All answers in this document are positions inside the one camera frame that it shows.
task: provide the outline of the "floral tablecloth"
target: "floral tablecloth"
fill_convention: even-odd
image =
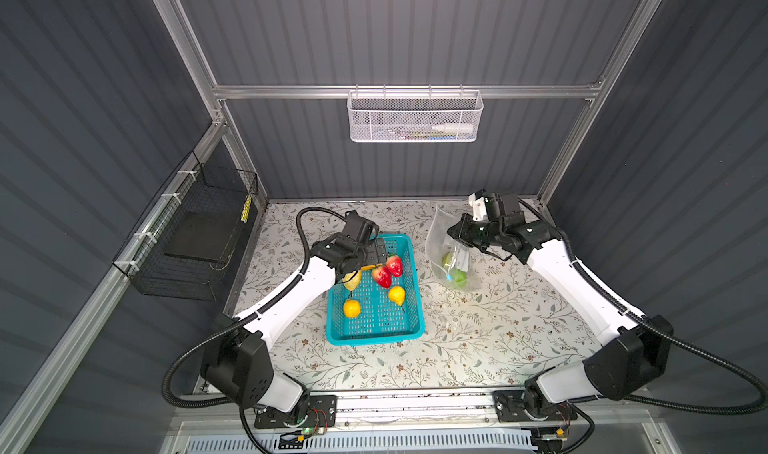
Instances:
[[[519,384],[544,368],[590,356],[599,348],[573,307],[514,257],[501,262],[475,250],[471,270],[480,287],[474,292],[437,282],[424,252],[435,207],[459,215],[468,211],[466,201],[270,205],[235,312],[258,301],[300,265],[295,217],[308,205],[338,212],[356,209],[382,232],[410,236],[426,322],[417,340],[332,346],[326,340],[327,296],[318,297],[271,353],[276,370],[314,390]],[[319,212],[302,220],[310,243],[341,229],[338,219]]]

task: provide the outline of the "red strawberry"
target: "red strawberry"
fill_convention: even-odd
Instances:
[[[371,277],[381,287],[389,287],[392,285],[392,275],[389,274],[389,269],[386,266],[376,267],[371,271]]]
[[[400,256],[391,255],[387,257],[386,267],[389,269],[389,272],[392,273],[392,276],[402,276],[402,259],[400,259]]]

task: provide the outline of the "black cable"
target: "black cable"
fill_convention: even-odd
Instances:
[[[245,411],[240,411],[240,423],[243,424],[243,429],[245,430],[245,435],[248,436],[248,439],[254,444],[256,449],[258,449],[261,454],[272,454],[272,452],[269,452],[268,450],[264,449],[264,447],[259,444],[259,441],[256,440],[256,437],[254,436],[254,433],[250,430],[250,425],[248,424],[248,421],[245,419]]]
[[[584,411],[580,410],[575,405],[571,404],[571,407],[574,408],[576,412],[581,414],[581,417],[584,418],[587,422],[589,422],[589,427],[587,428],[587,431],[582,435],[582,437],[579,438],[576,442],[571,444],[570,446],[566,447],[565,449],[560,451],[560,454],[568,454],[569,452],[575,451],[577,448],[581,447],[582,444],[584,444],[589,437],[592,435],[592,432],[594,432],[594,421],[592,421],[592,418],[590,416],[587,416]]]
[[[725,370],[733,372],[737,376],[744,379],[746,382],[749,382],[750,384],[752,384],[755,387],[755,389],[757,389],[757,392],[760,394],[760,397],[753,402],[749,402],[747,404],[741,404],[739,406],[725,406],[725,407],[696,406],[694,404],[685,404],[682,402],[671,402],[671,401],[653,399],[645,396],[635,396],[634,394],[630,394],[626,396],[624,399],[629,401],[635,401],[635,402],[643,402],[646,404],[651,404],[653,406],[666,407],[667,409],[675,409],[675,410],[680,410],[685,412],[696,412],[699,414],[714,414],[717,416],[738,416],[742,414],[751,414],[753,412],[762,411],[768,407],[768,386],[766,386],[765,383],[763,383],[763,381],[761,381],[757,376],[745,370],[744,368],[739,367],[736,364],[723,359],[722,357],[716,356],[713,353],[709,353],[704,349],[701,349],[700,347],[697,347],[693,344],[687,343],[684,340],[678,339],[675,336],[671,336],[670,334],[660,331],[656,326],[648,322],[648,320],[645,317],[636,315],[632,311],[628,311],[627,307],[624,306],[624,304],[622,304],[621,301],[619,301],[619,299],[617,299],[614,295],[612,295],[611,293],[603,289],[603,287],[600,286],[600,284],[592,276],[590,276],[590,274],[581,265],[581,261],[576,262],[578,259],[573,254],[573,250],[571,249],[571,241],[570,239],[568,239],[568,236],[565,234],[565,232],[562,229],[556,226],[552,226],[552,224],[549,221],[544,219],[541,213],[533,209],[527,202],[520,200],[520,204],[528,208],[537,218],[541,219],[551,229],[554,229],[560,234],[560,236],[563,238],[563,244],[565,245],[565,251],[568,254],[568,259],[571,261],[574,269],[576,269],[579,275],[582,278],[584,278],[584,280],[587,281],[587,283],[590,286],[592,286],[593,289],[595,289],[598,293],[600,293],[602,297],[604,297],[608,302],[610,302],[614,307],[616,307],[616,309],[618,309],[619,312],[625,312],[626,313],[625,316],[629,317],[632,321],[641,325],[643,328],[646,329],[646,331],[652,332],[656,334],[658,337],[662,337],[666,339],[671,344],[678,346],[680,349],[696,354],[698,357],[708,360],[710,363],[716,364],[717,366],[723,367]]]
[[[299,232],[299,239],[301,239],[301,245],[304,249],[304,261],[302,262],[302,265],[299,268],[299,274],[293,277],[291,282],[288,283],[287,286],[283,287],[283,290],[280,291],[280,293],[274,296],[269,302],[266,302],[263,306],[259,307],[259,309],[256,310],[253,314],[248,315],[243,319],[240,319],[236,323],[225,327],[221,331],[217,331],[213,334],[210,334],[208,337],[205,338],[205,340],[203,340],[196,346],[189,349],[186,353],[178,356],[178,358],[173,363],[171,363],[170,366],[168,366],[168,370],[165,372],[165,375],[163,375],[163,381],[160,384],[160,393],[163,395],[163,399],[165,399],[165,401],[168,402],[171,406],[182,407],[185,409],[200,409],[202,407],[219,406],[220,404],[226,404],[228,402],[232,402],[232,400],[228,397],[217,397],[214,399],[201,400],[201,401],[184,400],[184,399],[181,399],[180,397],[175,396],[171,392],[170,382],[174,379],[174,374],[179,369],[179,367],[181,367],[181,364],[183,364],[187,359],[189,359],[189,357],[192,356],[192,354],[194,354],[200,348],[210,343],[217,337],[229,334],[249,324],[251,321],[254,321],[256,318],[258,318],[259,315],[265,313],[270,307],[274,306],[277,301],[279,301],[285,295],[287,295],[290,292],[290,290],[293,289],[293,287],[299,284],[299,281],[301,281],[302,276],[306,273],[307,267],[310,266],[310,245],[306,241],[306,235],[304,234],[304,229],[301,226],[301,217],[305,213],[310,211],[325,212],[325,213],[334,215],[335,217],[341,219],[342,221],[345,220],[344,216],[342,216],[338,212],[332,211],[327,208],[321,208],[319,206],[311,206],[309,208],[304,208],[301,211],[299,211],[299,213],[296,215],[296,229]]]

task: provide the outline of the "gray corrugated wall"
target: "gray corrugated wall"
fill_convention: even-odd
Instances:
[[[576,255],[648,315],[768,380],[768,4],[664,0],[550,209]],[[743,381],[673,350],[659,398]],[[768,412],[671,413],[686,452],[762,452]]]
[[[151,0],[0,0],[0,99],[1,420],[210,118]],[[157,390],[158,380],[132,380],[120,363],[142,350],[171,359],[180,349],[174,338],[200,335],[187,325],[201,324],[202,307],[130,302],[115,312],[124,332],[100,337],[113,344],[91,351],[78,372],[94,376],[93,392],[131,382]],[[141,320],[175,311],[172,336]],[[135,331],[147,337],[131,344]],[[62,401],[77,405],[66,429],[48,421],[38,439],[85,436],[92,416],[112,420],[104,432],[143,435],[107,416],[112,409],[145,416],[138,406],[71,395],[67,389]]]
[[[219,84],[470,85],[597,81],[638,0],[181,2]],[[473,143],[356,145],[340,101],[229,103],[272,199],[532,194],[583,106],[486,100]]]
[[[341,100],[231,100],[271,199],[534,194],[582,100],[488,100],[475,142],[352,142]]]

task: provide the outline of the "yellow lemon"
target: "yellow lemon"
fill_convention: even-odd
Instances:
[[[358,317],[360,315],[360,303],[354,299],[344,301],[344,315],[350,319]]]
[[[389,290],[389,294],[387,294],[387,297],[389,297],[389,300],[391,302],[402,307],[402,303],[405,302],[406,300],[406,290],[400,286],[394,286],[392,289]]]
[[[357,272],[350,272],[348,275],[344,276],[344,287],[346,287],[349,292],[352,292],[360,286],[361,280],[362,270],[358,269]]]

